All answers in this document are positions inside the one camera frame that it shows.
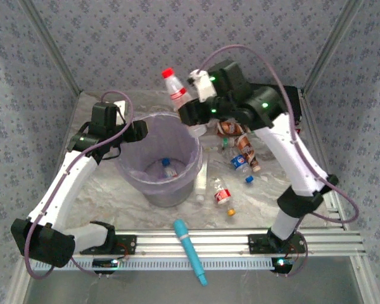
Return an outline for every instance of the bottle in bin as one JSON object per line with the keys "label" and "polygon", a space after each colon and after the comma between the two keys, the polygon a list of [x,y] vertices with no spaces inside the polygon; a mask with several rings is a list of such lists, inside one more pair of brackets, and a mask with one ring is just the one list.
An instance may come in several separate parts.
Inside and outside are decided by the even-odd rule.
{"label": "bottle in bin", "polygon": [[[165,79],[166,88],[173,102],[175,111],[194,99],[182,85],[181,81],[175,76],[173,68],[164,70],[162,76]],[[193,137],[200,137],[207,131],[205,125],[193,125],[188,127],[188,129]]]}
{"label": "bottle in bin", "polygon": [[217,206],[226,210],[229,217],[235,214],[235,209],[232,205],[232,197],[221,177],[213,177],[212,186],[214,189],[214,198]]}
{"label": "bottle in bin", "polygon": [[232,163],[235,172],[244,179],[247,184],[250,184],[253,181],[252,169],[237,148],[225,149],[223,155],[224,158]]}
{"label": "bottle in bin", "polygon": [[167,179],[177,177],[177,172],[175,168],[170,164],[170,160],[168,158],[164,158],[162,160],[162,166],[163,166],[163,172]]}

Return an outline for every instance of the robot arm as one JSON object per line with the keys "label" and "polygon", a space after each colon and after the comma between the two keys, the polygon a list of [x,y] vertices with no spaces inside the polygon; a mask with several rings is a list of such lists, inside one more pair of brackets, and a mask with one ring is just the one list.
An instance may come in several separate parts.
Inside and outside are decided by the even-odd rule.
{"label": "robot arm", "polygon": [[[218,63],[208,72],[192,72],[189,83],[197,88],[200,98],[179,109],[182,122],[194,125],[207,124],[211,119],[235,118],[264,141],[290,179],[291,186],[277,200],[280,210],[267,234],[271,247],[281,251],[293,237],[300,218],[316,210],[323,202],[322,195],[330,191],[298,154],[282,98],[271,87],[253,90],[231,60]],[[316,164],[298,136],[296,141],[319,175],[336,184],[338,179]]]}
{"label": "robot arm", "polygon": [[[32,223],[40,215],[42,217],[33,231],[29,248],[29,256],[34,260],[55,267],[63,267],[74,253],[93,247],[100,247],[103,251],[107,251],[112,250],[115,246],[115,231],[112,225],[94,221],[84,227],[64,230],[65,220],[83,184],[95,171],[104,155],[111,148],[119,148],[123,142],[143,139],[148,133],[146,122],[142,120],[133,122],[121,136],[78,159],[61,186],[57,188],[57,185],[59,180],[65,176],[66,168],[82,151],[106,141],[125,127],[124,119],[117,117],[118,107],[124,107],[124,102],[96,103],[93,106],[91,121],[85,123],[70,140],[68,152],[60,171],[43,199],[38,202],[26,220],[18,218],[13,222],[11,233],[22,255],[27,234]],[[43,206],[52,195],[54,195],[52,203],[45,214],[42,214]]]}

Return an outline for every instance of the bottle label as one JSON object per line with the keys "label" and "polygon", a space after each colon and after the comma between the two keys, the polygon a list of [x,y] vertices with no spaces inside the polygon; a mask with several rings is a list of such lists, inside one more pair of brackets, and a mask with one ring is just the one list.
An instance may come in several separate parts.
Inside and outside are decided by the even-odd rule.
{"label": "bottle label", "polygon": [[182,87],[178,92],[171,94],[171,95],[170,95],[170,99],[175,100],[175,99],[177,99],[177,98],[180,98],[180,97],[182,97],[186,92],[187,92],[187,91],[186,91],[186,88],[185,88],[185,87]]}
{"label": "bottle label", "polygon": [[214,197],[217,204],[221,204],[221,201],[225,198],[230,198],[231,194],[229,193],[228,189],[224,189],[215,193]]}
{"label": "bottle label", "polygon": [[231,163],[234,165],[235,170],[238,169],[241,165],[246,162],[245,158],[242,155],[235,156]]}
{"label": "bottle label", "polygon": [[242,152],[242,155],[248,161],[249,165],[252,168],[252,171],[259,171],[260,166],[255,156],[255,150],[253,149],[253,146],[249,142],[249,139],[246,137],[246,135],[239,136],[238,139],[236,139],[235,145],[238,147],[240,152]]}
{"label": "bottle label", "polygon": [[168,179],[171,177],[177,177],[176,170],[173,168],[165,168],[165,177]]}
{"label": "bottle label", "polygon": [[245,133],[245,130],[241,125],[234,122],[219,122],[217,134],[219,136],[230,135],[230,136],[240,136]]}

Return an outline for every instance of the marble surface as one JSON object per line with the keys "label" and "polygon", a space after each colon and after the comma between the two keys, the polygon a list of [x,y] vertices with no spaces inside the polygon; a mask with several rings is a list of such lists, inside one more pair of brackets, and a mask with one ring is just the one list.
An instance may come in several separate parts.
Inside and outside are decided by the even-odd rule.
{"label": "marble surface", "polygon": [[[99,94],[82,93],[68,134],[70,139],[79,127],[90,119],[92,105]],[[164,92],[129,92],[134,102],[135,116],[156,111],[171,111]],[[111,96],[110,101],[121,98]],[[182,218],[190,229],[222,229],[270,227],[278,207],[276,199],[289,186],[288,178],[270,150],[261,140],[250,136],[261,171],[255,174],[252,186],[247,186],[235,175],[231,164],[218,152],[210,154],[210,176],[220,174],[228,184],[234,198],[237,214],[229,218],[214,205],[213,193],[207,192],[204,203],[198,203],[195,195],[172,208],[160,208],[148,203],[145,197],[129,185],[118,173],[115,163],[102,161],[84,184],[70,211],[66,227],[78,227],[91,220],[113,224],[117,229],[171,229],[175,219]],[[318,209],[327,214],[325,204]],[[324,227],[324,222],[307,215],[304,227]]]}

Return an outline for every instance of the clear plastic bottle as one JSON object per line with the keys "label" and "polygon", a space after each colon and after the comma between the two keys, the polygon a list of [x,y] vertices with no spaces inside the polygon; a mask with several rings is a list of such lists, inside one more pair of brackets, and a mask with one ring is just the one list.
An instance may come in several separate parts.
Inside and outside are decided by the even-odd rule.
{"label": "clear plastic bottle", "polygon": [[162,160],[162,165],[163,165],[163,171],[165,173],[165,177],[167,179],[177,177],[177,172],[175,168],[170,164],[170,160],[168,158],[164,158]]}
{"label": "clear plastic bottle", "polygon": [[235,138],[233,137],[220,137],[218,135],[204,135],[198,138],[203,148],[212,149],[225,149],[235,146]]}
{"label": "clear plastic bottle", "polygon": [[[180,80],[175,76],[173,68],[168,68],[162,72],[162,76],[165,79],[167,91],[172,100],[175,111],[181,106],[192,101],[194,98],[188,93],[186,88],[182,85]],[[193,125],[189,127],[189,132],[193,137],[200,137],[207,131],[205,125]]]}
{"label": "clear plastic bottle", "polygon": [[207,191],[208,181],[208,163],[210,162],[210,154],[208,151],[203,152],[203,166],[198,172],[196,179],[194,180],[194,193],[196,194],[196,200],[199,203],[204,202],[205,194]]}
{"label": "clear plastic bottle", "polygon": [[237,148],[227,148],[222,154],[225,159],[232,163],[236,173],[244,179],[247,184],[250,184],[253,181],[252,169],[245,157],[243,157],[242,154],[239,154]]}
{"label": "clear plastic bottle", "polygon": [[213,177],[212,187],[215,193],[215,203],[222,209],[225,209],[229,217],[233,216],[235,214],[235,209],[232,205],[231,194],[224,180],[221,177]]}

